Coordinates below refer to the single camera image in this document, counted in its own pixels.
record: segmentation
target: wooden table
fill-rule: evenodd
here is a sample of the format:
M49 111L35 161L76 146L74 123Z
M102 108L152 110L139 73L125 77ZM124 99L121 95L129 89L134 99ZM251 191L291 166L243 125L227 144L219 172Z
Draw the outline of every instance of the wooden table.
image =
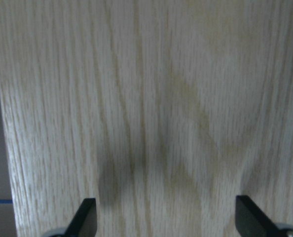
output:
M19 237L293 224L293 0L0 0L0 95Z

